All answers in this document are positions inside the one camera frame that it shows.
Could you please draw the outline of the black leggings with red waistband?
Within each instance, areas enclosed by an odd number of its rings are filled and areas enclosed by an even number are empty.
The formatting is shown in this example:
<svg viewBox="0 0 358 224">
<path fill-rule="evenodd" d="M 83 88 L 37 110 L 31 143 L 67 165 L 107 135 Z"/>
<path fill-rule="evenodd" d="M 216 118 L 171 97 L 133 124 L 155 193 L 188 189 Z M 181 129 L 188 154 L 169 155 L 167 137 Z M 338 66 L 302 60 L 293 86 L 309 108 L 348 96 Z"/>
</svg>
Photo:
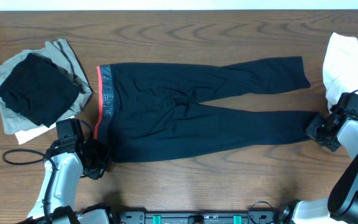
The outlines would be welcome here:
<svg viewBox="0 0 358 224">
<path fill-rule="evenodd" d="M 303 59 L 266 58 L 223 67 L 177 63 L 100 65 L 95 137 L 114 162 L 155 162 L 251 145 L 307 140 L 314 111 L 252 112 L 212 107 L 248 93 L 309 88 Z"/>
</svg>

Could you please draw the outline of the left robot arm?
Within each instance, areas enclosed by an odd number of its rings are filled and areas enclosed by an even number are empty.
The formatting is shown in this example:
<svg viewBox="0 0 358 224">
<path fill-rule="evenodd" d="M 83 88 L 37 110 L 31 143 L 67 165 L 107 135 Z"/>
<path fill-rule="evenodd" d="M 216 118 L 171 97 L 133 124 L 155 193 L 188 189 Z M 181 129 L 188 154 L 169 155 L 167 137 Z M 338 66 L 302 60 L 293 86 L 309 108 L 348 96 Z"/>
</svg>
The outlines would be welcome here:
<svg viewBox="0 0 358 224">
<path fill-rule="evenodd" d="M 109 208 L 96 204 L 75 212 L 80 179 L 101 178 L 111 161 L 111 150 L 94 139 L 76 137 L 56 140 L 42 155 L 45 177 L 39 197 L 22 223 L 113 223 Z"/>
</svg>

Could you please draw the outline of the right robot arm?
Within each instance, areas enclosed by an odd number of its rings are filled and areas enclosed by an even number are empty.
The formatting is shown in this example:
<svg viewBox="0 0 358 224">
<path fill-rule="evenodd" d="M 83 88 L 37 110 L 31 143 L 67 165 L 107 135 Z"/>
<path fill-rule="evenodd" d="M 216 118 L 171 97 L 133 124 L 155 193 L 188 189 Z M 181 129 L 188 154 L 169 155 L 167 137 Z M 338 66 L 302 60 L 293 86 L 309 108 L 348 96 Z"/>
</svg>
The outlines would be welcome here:
<svg viewBox="0 0 358 224">
<path fill-rule="evenodd" d="M 358 118 L 348 118 L 336 138 L 352 162 L 329 197 L 296 203 L 289 223 L 358 223 Z"/>
</svg>

